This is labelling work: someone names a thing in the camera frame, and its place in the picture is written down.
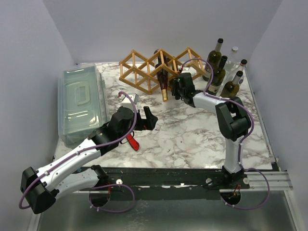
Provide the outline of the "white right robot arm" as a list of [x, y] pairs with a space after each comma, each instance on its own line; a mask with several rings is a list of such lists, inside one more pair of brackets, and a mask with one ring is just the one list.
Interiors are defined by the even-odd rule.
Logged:
[[190, 73], [181, 73], [170, 80], [172, 96], [187, 105], [205, 109], [216, 115], [219, 131], [226, 141], [225, 162], [222, 167], [222, 185], [228, 189], [239, 183], [244, 175], [242, 165], [242, 144], [253, 128], [251, 114], [240, 98], [221, 98], [202, 90], [196, 90]]

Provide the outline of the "dark bottle black neck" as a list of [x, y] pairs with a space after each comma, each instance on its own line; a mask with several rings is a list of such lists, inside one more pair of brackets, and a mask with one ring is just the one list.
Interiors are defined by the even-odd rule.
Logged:
[[172, 73], [168, 73], [168, 77], [172, 77], [172, 79], [169, 80], [168, 82], [168, 86], [171, 89], [171, 94], [174, 96], [175, 95], [175, 91], [176, 91], [176, 87], [178, 84], [178, 65], [176, 63], [176, 61], [172, 61], [172, 63], [168, 66], [170, 69], [172, 69], [174, 72], [176, 72], [175, 75], [173, 75]]
[[207, 93], [211, 94], [211, 95], [216, 95], [221, 84], [222, 81], [226, 75], [226, 71], [224, 69], [226, 61], [227, 61], [228, 57], [226, 55], [223, 55], [221, 57], [221, 60], [219, 62], [219, 65], [214, 68], [214, 76], [212, 78], [212, 82], [209, 85], [208, 89], [206, 90]]

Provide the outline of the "green bottle silver foil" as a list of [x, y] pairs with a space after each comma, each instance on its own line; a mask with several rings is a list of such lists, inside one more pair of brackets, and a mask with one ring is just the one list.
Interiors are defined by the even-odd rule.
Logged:
[[242, 82], [243, 82], [243, 71], [240, 70], [236, 72], [234, 78], [231, 81], [227, 82], [224, 85], [220, 97], [234, 98], [237, 95]]

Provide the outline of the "red bottle gold foil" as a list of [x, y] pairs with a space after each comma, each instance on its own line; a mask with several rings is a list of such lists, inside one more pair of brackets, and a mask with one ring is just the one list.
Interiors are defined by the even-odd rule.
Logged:
[[[157, 68], [161, 64], [162, 64], [161, 55], [158, 55], [158, 57], [154, 59], [155, 68]], [[159, 70], [156, 73], [156, 78], [158, 79], [159, 84], [160, 84], [163, 102], [167, 102], [168, 101], [168, 94], [167, 94], [168, 71], [166, 71], [165, 69]]]

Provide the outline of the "green wine bottle brown label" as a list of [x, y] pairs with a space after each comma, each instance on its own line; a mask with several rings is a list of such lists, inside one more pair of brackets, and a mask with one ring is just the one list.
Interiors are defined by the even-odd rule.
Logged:
[[212, 67], [212, 69], [216, 68], [221, 60], [220, 49], [221, 49], [222, 43], [223, 43], [223, 38], [219, 38], [215, 48], [208, 55], [207, 62], [209, 64], [205, 65], [205, 75], [202, 76], [204, 81], [208, 81], [209, 78], [211, 77], [210, 67]]

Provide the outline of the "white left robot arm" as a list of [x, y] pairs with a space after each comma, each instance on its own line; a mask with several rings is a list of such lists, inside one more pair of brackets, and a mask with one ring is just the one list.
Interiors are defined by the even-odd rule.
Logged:
[[83, 173], [77, 170], [116, 148], [133, 131], [153, 130], [158, 118], [148, 106], [145, 118], [138, 110], [121, 106], [109, 122], [95, 129], [78, 147], [44, 167], [26, 168], [21, 177], [22, 197], [20, 209], [31, 208], [34, 214], [49, 209], [62, 195], [81, 189], [102, 190], [108, 176], [100, 166], [93, 166]]

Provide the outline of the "clear squat glass bottle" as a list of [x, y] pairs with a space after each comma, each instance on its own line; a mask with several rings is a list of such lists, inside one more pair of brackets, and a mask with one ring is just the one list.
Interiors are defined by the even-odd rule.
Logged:
[[227, 55], [228, 59], [225, 63], [225, 67], [224, 69], [226, 70], [226, 72], [231, 72], [237, 65], [237, 51], [238, 51], [238, 47], [233, 46], [230, 53]]

